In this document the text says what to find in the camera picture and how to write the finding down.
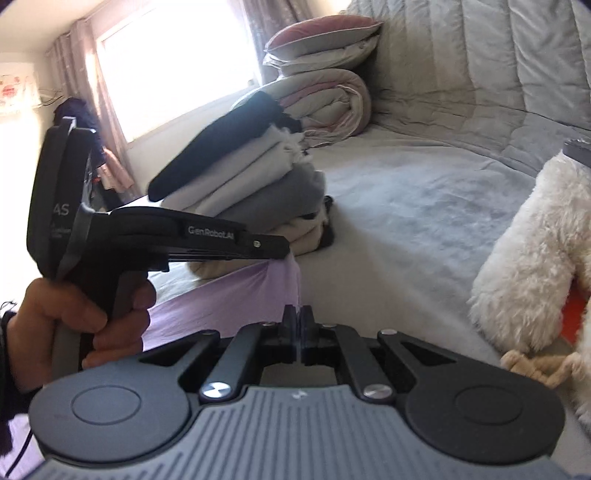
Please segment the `person's left hand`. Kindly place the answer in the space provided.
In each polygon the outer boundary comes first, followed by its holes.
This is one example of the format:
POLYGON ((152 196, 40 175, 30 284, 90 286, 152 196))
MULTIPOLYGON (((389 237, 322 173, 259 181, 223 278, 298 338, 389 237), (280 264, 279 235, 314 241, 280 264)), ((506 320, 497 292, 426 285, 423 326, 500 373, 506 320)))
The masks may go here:
POLYGON ((61 325, 93 336, 92 351, 82 361, 85 369, 141 352, 155 300, 153 285, 144 280, 131 296, 131 310, 108 320, 74 285, 34 280, 7 324, 8 358, 18 391, 28 393, 51 380, 53 340, 61 325))

